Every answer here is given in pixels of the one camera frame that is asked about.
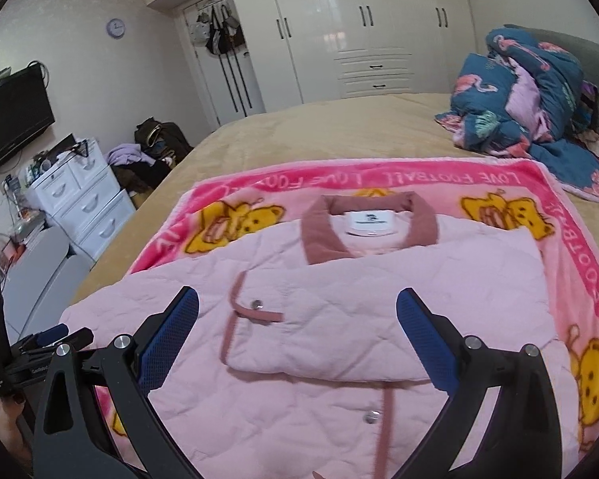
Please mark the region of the left hand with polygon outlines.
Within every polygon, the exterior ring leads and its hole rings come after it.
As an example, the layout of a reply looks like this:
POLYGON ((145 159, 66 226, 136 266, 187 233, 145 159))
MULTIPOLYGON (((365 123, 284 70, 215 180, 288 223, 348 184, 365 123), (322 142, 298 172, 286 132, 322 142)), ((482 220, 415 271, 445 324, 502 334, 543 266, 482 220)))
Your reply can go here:
POLYGON ((0 440, 21 466, 29 468, 32 464, 31 450, 17 424, 23 408, 23 403, 13 399, 0 399, 0 440))

